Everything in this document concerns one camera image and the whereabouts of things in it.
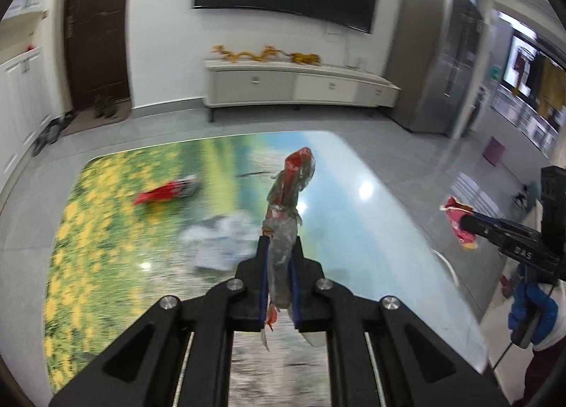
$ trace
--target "person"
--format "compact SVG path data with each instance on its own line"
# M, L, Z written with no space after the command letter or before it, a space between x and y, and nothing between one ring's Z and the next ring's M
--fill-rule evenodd
M563 281L558 281L553 288L550 284L522 280L513 298L508 318L512 331L526 316L527 299L542 309L541 320L531 338L533 359L525 372L525 392L522 399L513 403L513 407L524 407L541 388L566 348L566 291Z

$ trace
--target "pair of shoes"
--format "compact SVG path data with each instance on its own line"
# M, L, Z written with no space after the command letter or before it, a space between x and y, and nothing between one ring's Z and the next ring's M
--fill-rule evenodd
M101 97L97 95L94 97L94 117L95 118L110 118L116 114L118 107L114 101L114 98L109 95L107 97Z

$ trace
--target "yellow cloth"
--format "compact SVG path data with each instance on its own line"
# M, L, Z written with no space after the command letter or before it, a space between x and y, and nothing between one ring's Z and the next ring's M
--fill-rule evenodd
M560 111L563 105L566 105L566 73L545 58L541 91L538 94L538 114L548 119L551 107Z

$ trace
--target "drawer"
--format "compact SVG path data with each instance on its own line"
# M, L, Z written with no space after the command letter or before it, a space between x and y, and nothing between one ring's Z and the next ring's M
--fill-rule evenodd
M317 75L297 75L296 101L352 103L356 93L356 81Z
M395 105L395 101L397 101L398 93L398 89L379 84L359 82L354 103L368 107L377 107L379 105L392 107Z
M224 103L289 102L294 73L267 70L234 70L216 73L216 101Z

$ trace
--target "table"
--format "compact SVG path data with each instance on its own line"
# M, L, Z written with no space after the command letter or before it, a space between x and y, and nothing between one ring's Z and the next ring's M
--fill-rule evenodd
M403 206L338 136L282 132L159 145L86 166L49 273L45 352L54 391L159 297L196 297L233 276L233 268L199 268L183 234L211 217L245 214L258 236L273 177L301 147L316 159L297 205L305 256L358 296L399 297L482 370L479 326ZM201 181L194 196L133 206L138 191L191 173ZM230 405L329 405L325 348L310 347L285 313L279 317L268 335L271 352L258 334L235 335Z

